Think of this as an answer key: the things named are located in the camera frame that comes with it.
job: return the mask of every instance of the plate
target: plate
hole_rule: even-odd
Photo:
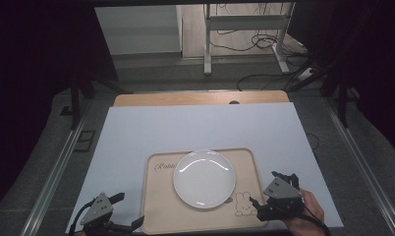
[[[179,197],[197,208],[223,204],[235,188],[231,162],[213,150],[197,150],[184,156],[174,171],[173,182]]]

